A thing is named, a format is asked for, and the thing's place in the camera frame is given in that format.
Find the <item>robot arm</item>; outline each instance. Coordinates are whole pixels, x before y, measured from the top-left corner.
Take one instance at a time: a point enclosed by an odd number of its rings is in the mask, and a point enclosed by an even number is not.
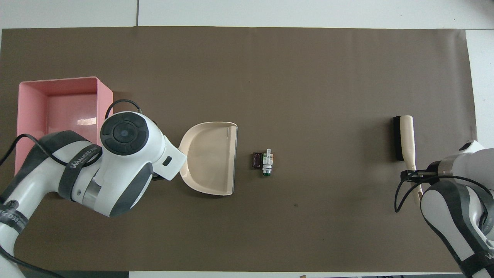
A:
[[[100,132],[102,147],[72,131],[49,134],[40,144],[61,165],[34,146],[0,195],[0,246],[13,255],[14,243],[49,192],[113,217],[130,210],[153,174],[171,180],[185,163],[181,153],[148,117],[120,112]],[[0,257],[6,277],[24,277],[17,265]]]
[[[420,202],[422,215],[467,277],[494,277],[492,161],[494,149],[484,149],[471,141],[457,154],[432,163],[427,170],[415,171],[420,177],[416,182],[432,176],[428,178],[432,179],[431,187]],[[440,176],[460,176],[486,188],[460,179],[434,179]]]

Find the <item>brown tabletop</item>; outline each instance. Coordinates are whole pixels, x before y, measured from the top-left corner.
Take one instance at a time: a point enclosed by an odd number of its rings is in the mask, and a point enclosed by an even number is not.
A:
[[[109,219],[47,196],[20,258],[55,270],[457,272],[408,200],[393,197],[391,118],[415,121],[425,168],[476,138],[465,32],[130,27],[4,30],[0,150],[21,81],[97,76],[178,145],[193,125],[239,126],[235,192],[153,182]],[[123,104],[116,111],[132,109]],[[273,174],[250,168],[271,148]],[[13,175],[0,167],[0,189]]]

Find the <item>brush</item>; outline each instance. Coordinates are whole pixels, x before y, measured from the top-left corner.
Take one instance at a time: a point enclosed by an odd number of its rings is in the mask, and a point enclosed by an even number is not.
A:
[[[415,165],[415,135],[413,133],[413,117],[410,115],[393,118],[393,132],[395,135],[396,159],[404,161],[408,170],[416,171]],[[422,186],[413,190],[415,204],[420,205]]]

